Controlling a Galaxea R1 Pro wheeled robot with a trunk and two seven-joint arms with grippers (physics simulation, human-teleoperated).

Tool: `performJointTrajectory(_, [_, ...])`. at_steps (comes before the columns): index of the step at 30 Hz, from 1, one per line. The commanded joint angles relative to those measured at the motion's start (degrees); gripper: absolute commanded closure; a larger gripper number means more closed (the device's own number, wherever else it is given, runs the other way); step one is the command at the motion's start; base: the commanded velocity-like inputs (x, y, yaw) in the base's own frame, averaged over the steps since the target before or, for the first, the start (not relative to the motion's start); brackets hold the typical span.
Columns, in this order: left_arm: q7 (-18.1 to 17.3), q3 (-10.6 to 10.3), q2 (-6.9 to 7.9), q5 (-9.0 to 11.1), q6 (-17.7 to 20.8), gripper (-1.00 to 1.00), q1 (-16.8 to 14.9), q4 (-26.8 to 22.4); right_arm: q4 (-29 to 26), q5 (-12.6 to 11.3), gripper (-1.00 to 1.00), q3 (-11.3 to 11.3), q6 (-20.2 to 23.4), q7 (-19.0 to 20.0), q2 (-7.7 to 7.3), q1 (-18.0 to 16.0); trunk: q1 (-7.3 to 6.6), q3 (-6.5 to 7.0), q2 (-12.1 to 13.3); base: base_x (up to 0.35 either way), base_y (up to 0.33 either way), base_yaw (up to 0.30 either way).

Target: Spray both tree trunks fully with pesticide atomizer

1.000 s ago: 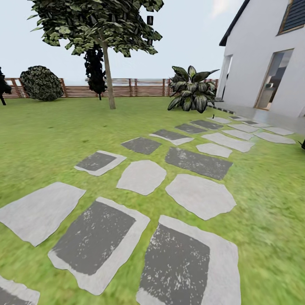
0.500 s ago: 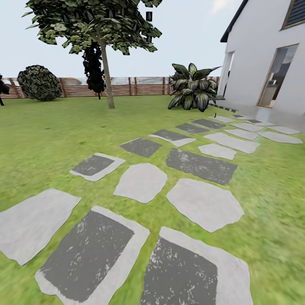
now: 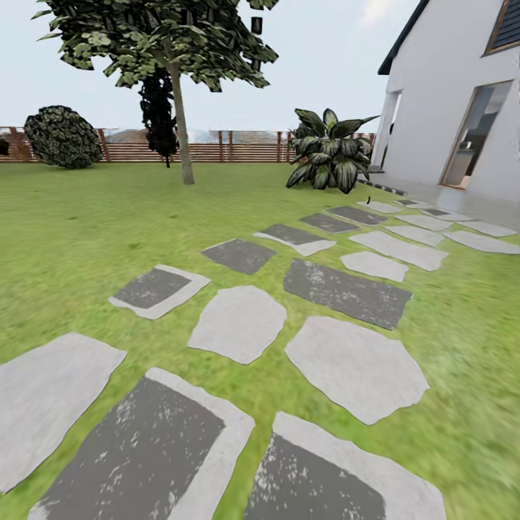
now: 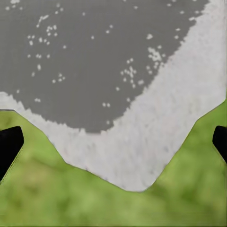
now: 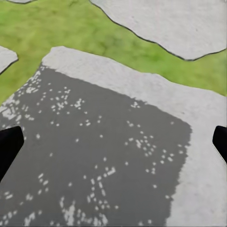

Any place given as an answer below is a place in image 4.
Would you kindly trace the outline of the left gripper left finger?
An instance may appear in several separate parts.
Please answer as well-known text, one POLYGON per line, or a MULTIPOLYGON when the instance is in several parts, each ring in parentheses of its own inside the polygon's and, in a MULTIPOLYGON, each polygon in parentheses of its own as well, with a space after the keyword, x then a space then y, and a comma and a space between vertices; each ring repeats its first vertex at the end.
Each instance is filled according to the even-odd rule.
POLYGON ((20 126, 0 131, 0 181, 24 144, 20 126))

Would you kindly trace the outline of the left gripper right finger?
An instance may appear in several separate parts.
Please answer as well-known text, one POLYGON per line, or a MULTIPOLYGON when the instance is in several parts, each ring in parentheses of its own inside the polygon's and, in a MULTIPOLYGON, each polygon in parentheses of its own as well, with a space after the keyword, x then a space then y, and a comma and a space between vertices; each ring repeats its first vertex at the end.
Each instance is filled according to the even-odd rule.
POLYGON ((212 142, 227 163, 227 127, 216 126, 212 142))

